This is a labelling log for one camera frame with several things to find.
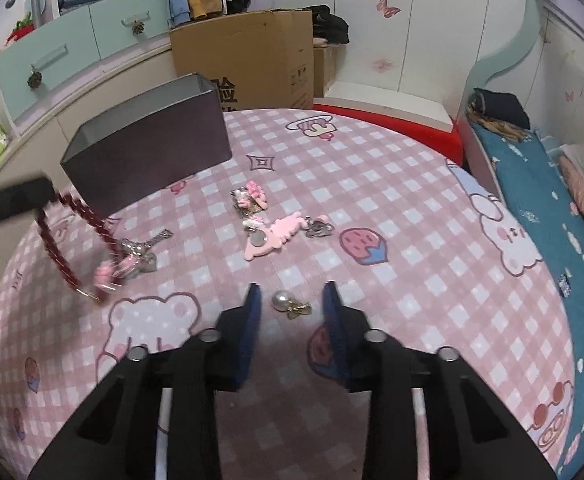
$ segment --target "pearl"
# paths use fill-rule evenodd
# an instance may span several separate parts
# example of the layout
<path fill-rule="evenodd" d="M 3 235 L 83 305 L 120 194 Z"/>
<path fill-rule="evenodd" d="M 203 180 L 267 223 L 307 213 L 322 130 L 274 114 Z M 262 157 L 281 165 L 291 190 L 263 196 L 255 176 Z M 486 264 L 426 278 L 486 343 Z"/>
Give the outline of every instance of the pearl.
<path fill-rule="evenodd" d="M 294 295 L 287 290 L 278 290 L 272 295 L 272 306 L 279 312 L 286 312 L 293 301 Z"/>

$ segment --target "silver bolt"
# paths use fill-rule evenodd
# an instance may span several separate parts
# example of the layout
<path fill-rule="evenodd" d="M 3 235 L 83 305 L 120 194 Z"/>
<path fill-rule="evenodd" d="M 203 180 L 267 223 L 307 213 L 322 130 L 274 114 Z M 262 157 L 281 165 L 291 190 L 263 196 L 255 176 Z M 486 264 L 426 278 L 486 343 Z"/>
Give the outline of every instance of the silver bolt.
<path fill-rule="evenodd" d="M 382 330 L 368 330 L 365 334 L 365 338 L 371 343 L 382 343 L 387 339 L 387 334 Z"/>
<path fill-rule="evenodd" d="M 144 346 L 133 346 L 128 351 L 128 359 L 131 361 L 142 361 L 147 356 L 147 348 Z"/>
<path fill-rule="evenodd" d="M 459 353 L 451 346 L 443 346 L 438 349 L 438 356 L 446 362 L 456 361 L 459 358 Z"/>
<path fill-rule="evenodd" d="M 221 333 L 213 328 L 207 328 L 198 335 L 198 338 L 204 343 L 213 343 L 221 339 Z"/>

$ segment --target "white cartoon bear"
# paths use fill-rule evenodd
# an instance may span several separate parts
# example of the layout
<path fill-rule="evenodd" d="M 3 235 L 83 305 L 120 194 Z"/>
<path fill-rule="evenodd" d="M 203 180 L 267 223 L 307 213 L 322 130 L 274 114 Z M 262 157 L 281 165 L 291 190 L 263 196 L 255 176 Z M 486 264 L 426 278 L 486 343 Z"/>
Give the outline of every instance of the white cartoon bear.
<path fill-rule="evenodd" d="M 197 298 L 184 292 L 166 299 L 146 296 L 117 301 L 108 316 L 108 338 L 96 361 L 97 380 L 133 346 L 146 346 L 150 353 L 178 348 L 190 338 L 199 314 Z"/>
<path fill-rule="evenodd" d="M 454 162 L 448 160 L 447 164 L 479 213 L 483 233 L 501 252 L 505 270 L 512 276 L 521 276 L 525 269 L 542 262 L 536 245 L 503 203 Z"/>

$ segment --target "pink gingham tablecloth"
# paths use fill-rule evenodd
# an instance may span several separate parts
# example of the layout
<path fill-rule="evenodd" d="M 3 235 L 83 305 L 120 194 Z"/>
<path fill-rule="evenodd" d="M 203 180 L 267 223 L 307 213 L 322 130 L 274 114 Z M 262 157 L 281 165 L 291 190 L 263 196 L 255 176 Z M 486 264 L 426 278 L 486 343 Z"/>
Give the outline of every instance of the pink gingham tablecloth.
<path fill-rule="evenodd" d="M 34 224 L 21 240 L 0 281 L 0 445 L 14 468 L 27 476 L 128 344 L 178 346 L 256 282 L 266 301 L 250 376 L 237 394 L 217 396 L 224 478 L 360 478 L 369 397 L 329 378 L 320 309 L 328 280 L 406 346 L 458 348 L 556 465 L 574 394 L 570 332 L 546 265 L 503 204 L 443 156 L 369 123 L 248 110 L 226 114 L 226 124 L 231 160 L 109 218 L 117 237 L 145 240 L 163 228 L 174 236 L 155 247 L 157 272 L 105 306 L 69 290 Z M 299 233 L 245 261 L 230 190 L 248 180 L 265 190 L 269 220 L 326 214 L 335 234 Z M 73 269 L 91 281 L 102 242 L 60 206 L 50 223 Z M 282 288 L 311 302 L 312 315 L 288 320 L 272 309 L 268 298 Z M 415 406 L 426 479 L 418 391 Z M 559 409 L 557 428 L 547 413 Z"/>

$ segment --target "table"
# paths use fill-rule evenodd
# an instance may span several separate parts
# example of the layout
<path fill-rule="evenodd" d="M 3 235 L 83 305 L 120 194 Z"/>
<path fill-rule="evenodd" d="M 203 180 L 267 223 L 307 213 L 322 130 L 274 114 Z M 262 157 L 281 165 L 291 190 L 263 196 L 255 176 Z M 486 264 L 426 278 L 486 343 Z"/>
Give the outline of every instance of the table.
<path fill-rule="evenodd" d="M 0 281 L 0 443 L 15 469 L 27 475 L 128 344 L 178 346 L 256 282 L 264 298 L 285 288 L 314 308 L 288 320 L 263 305 L 250 377 L 217 398 L 224 478 L 359 479 L 369 397 L 329 379 L 320 310 L 328 280 L 406 346 L 460 349 L 556 465 L 571 416 L 570 332 L 541 256 L 507 209 L 456 164 L 379 126 L 304 110 L 232 112 L 226 123 L 231 160 L 108 219 L 117 237 L 174 236 L 155 247 L 157 272 L 105 306 L 68 289 L 34 225 L 21 240 Z M 265 190 L 269 220 L 326 214 L 335 234 L 297 234 L 247 262 L 230 190 L 248 180 Z M 59 206 L 50 219 L 89 280 L 104 245 Z M 414 396 L 426 479 L 424 407 Z"/>

